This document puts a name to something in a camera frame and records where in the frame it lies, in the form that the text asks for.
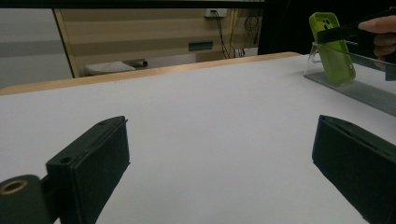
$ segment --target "white table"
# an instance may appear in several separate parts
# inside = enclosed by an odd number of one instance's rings
[[[319,115],[396,144],[396,118],[304,77],[307,55],[0,97],[0,180],[93,124],[127,122],[131,165],[98,223],[366,223],[313,164]]]

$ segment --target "electrical outlet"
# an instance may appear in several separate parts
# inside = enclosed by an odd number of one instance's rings
[[[218,12],[219,17],[227,16],[227,8],[206,8],[205,17],[216,17],[216,13],[213,12],[215,10]]]

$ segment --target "finger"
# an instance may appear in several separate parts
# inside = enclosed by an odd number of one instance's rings
[[[387,59],[386,56],[378,57],[377,61],[374,60],[374,65],[377,66],[380,70],[385,71],[386,66],[384,64],[384,61],[386,59]]]
[[[374,44],[377,46],[394,45],[396,44],[396,35],[393,34],[376,35],[374,38]]]
[[[396,46],[377,46],[374,48],[374,54],[377,57],[385,56],[393,53],[396,50]]]
[[[396,33],[396,16],[387,16],[364,21],[359,29],[375,34]]]

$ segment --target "wooden table edge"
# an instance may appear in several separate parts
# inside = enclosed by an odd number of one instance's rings
[[[288,58],[299,55],[301,54],[295,52],[281,52],[281,53],[250,56],[245,58],[219,60],[219,61],[204,62],[204,63],[188,63],[182,65],[161,67],[161,68],[150,68],[150,69],[136,70],[133,72],[115,73],[115,74],[101,75],[95,77],[79,77],[79,78],[55,80],[48,82],[23,84],[23,85],[5,87],[4,89],[0,90],[0,95],[10,95],[10,94],[32,92],[32,91],[47,91],[47,90],[68,88],[68,87],[81,86],[81,85],[90,85],[94,83],[101,83],[108,81],[118,81],[118,80],[124,80],[129,78],[136,78],[136,77],[156,76],[161,74],[189,71],[194,69],[208,68],[208,67],[215,67],[215,66],[222,66],[222,65],[229,65],[236,63],[268,61],[268,60]]]

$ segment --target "cable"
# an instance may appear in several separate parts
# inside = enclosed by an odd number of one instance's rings
[[[276,28],[276,31],[275,31],[275,33],[274,33],[273,40],[271,41],[270,47],[268,48],[268,52],[269,52],[269,53],[271,52],[271,49],[272,49],[272,47],[273,47],[274,44],[275,44],[276,36],[277,36],[278,33],[279,33],[279,30],[280,30],[280,27],[282,26],[283,20],[285,20],[286,14],[287,14],[287,12],[288,12],[288,10],[289,10],[290,1],[291,1],[291,0],[288,1],[288,4],[286,5],[285,12],[283,13],[283,16],[282,16],[282,18],[280,19],[279,25],[278,25],[277,28]]]
[[[242,17],[242,13],[244,12],[244,9],[241,9],[241,12],[240,12],[240,14],[239,14],[239,16],[238,16],[238,19],[236,20],[236,22],[235,22],[235,14],[236,14],[236,8],[234,8],[233,9],[233,29],[231,30],[231,35],[230,35],[230,48],[233,50],[233,57],[234,58],[236,58],[236,50],[235,50],[235,48],[233,47],[233,35],[234,35],[234,31],[235,31],[235,28],[236,28],[236,26],[238,25],[238,23],[239,23],[239,21],[241,20],[241,17]]]
[[[231,58],[230,53],[228,52],[228,50],[225,46],[223,35],[222,35],[221,20],[220,20],[219,13],[216,10],[211,10],[210,12],[215,14],[216,21],[218,22],[219,36],[220,36],[220,41],[221,41],[221,50],[224,55],[224,58],[230,59]]]
[[[257,40],[259,38],[259,31],[260,31],[260,24],[262,23],[262,19],[260,20],[260,16],[255,16],[255,10],[252,9],[250,10],[249,15],[245,19],[245,29],[248,31],[247,36],[245,38],[245,43],[243,47],[243,55],[246,55],[246,52],[248,52],[253,44],[257,43]]]

